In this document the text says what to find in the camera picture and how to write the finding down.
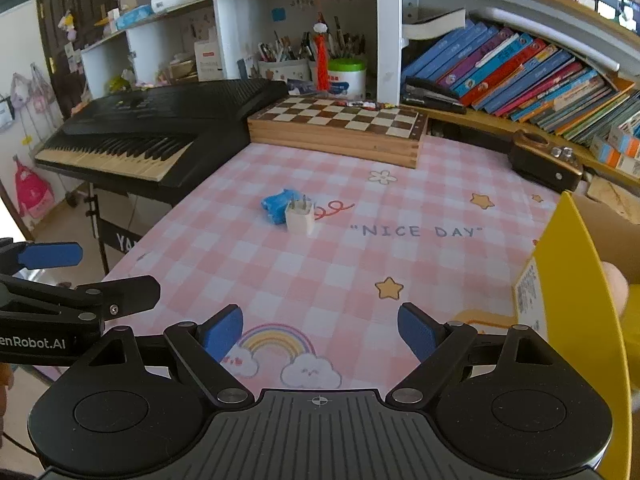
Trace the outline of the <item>dark wooden small box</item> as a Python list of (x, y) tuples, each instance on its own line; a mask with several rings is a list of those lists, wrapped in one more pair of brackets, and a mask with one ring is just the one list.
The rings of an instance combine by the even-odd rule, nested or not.
[(508, 159), (521, 177), (558, 193), (574, 192), (584, 175), (584, 166), (572, 148), (538, 133), (514, 133)]

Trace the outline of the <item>green lid white jar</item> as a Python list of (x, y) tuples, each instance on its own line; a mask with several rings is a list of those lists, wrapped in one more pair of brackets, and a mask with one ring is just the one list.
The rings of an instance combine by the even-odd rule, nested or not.
[(345, 100), (362, 101), (366, 96), (367, 62), (360, 58), (329, 60), (329, 92)]

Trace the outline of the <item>pink checkered tablecloth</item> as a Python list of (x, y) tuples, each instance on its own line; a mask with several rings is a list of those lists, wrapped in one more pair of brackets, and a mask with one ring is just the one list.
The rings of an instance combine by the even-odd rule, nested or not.
[[(314, 203), (311, 235), (267, 219), (262, 200), (284, 188)], [(139, 335), (240, 307), (242, 335), (222, 362), (254, 392), (387, 391), (416, 366), (399, 306), (439, 322), (469, 309), (515, 316), (513, 284), (558, 199), (506, 156), (444, 139), (426, 139), (414, 169), (253, 144), (112, 277), (160, 283), (156, 307), (128, 318)]]

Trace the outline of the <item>red tassel ornament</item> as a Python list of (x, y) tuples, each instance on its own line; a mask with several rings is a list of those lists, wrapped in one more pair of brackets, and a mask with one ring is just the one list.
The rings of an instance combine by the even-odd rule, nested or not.
[(330, 90), (329, 55), (326, 48), (326, 33), (328, 26), (322, 21), (314, 24), (314, 45), (316, 46), (316, 74), (317, 89), (321, 92)]

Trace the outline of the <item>black Yamaha keyboard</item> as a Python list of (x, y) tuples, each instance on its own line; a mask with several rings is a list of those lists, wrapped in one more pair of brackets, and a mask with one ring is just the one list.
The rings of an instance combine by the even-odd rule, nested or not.
[(38, 168), (175, 206), (250, 144), (247, 119), (288, 96), (282, 81), (231, 79), (111, 94), (44, 142)]

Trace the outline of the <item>blue tape ball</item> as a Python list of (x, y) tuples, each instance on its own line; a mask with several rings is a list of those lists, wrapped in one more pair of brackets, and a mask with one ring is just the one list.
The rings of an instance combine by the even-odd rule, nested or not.
[(280, 193), (270, 195), (262, 200), (262, 210), (265, 211), (267, 219), (278, 226), (286, 222), (285, 211), (292, 200), (300, 200), (302, 196), (295, 190), (284, 188)]

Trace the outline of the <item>white charger plug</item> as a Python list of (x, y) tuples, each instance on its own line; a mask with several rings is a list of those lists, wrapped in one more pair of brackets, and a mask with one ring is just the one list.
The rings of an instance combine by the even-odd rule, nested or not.
[(294, 235), (309, 236), (314, 232), (314, 203), (306, 195), (292, 198), (285, 208), (285, 224), (288, 232)]

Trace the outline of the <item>yellow cardboard box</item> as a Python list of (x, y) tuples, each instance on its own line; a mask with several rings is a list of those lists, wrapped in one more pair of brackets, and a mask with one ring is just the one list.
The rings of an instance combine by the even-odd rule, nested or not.
[[(601, 262), (629, 284), (617, 316)], [(532, 326), (600, 393), (613, 435), (598, 468), (631, 473), (632, 394), (639, 388), (639, 229), (610, 207), (565, 192), (513, 286), (518, 322)]]

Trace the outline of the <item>wooden chess board box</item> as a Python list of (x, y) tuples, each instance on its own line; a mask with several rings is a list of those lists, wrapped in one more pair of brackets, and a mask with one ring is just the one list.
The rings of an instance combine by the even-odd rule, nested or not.
[(254, 143), (418, 166), (427, 116), (407, 107), (289, 96), (247, 119)]

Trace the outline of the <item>cream desk mat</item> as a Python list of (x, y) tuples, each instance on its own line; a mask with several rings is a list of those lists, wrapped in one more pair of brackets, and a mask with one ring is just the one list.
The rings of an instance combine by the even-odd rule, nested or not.
[(452, 319), (473, 326), (480, 334), (491, 335), (505, 335), (518, 322), (513, 314), (503, 315), (478, 309), (463, 310)]

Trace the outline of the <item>white bookshelf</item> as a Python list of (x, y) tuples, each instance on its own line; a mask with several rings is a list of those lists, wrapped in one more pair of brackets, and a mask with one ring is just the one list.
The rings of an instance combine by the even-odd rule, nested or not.
[(573, 0), (190, 0), (86, 47), (81, 61), (92, 96), (100, 98), (125, 68), (139, 84), (154, 84), (175, 54), (214, 37), (222, 76), (238, 78), (260, 44), (279, 37), (297, 40), (317, 18), (325, 18), (330, 26), (364, 37), (374, 96), (393, 103), (408, 47), (404, 25), (457, 9), (533, 32), (602, 70), (639, 79), (638, 36)]

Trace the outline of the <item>pink plush pig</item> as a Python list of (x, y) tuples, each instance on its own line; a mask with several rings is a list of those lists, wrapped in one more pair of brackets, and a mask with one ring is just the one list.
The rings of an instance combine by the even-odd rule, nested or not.
[(620, 318), (624, 314), (629, 297), (628, 281), (613, 263), (602, 261), (601, 266), (605, 281), (608, 283), (608, 290), (610, 291), (614, 308)]

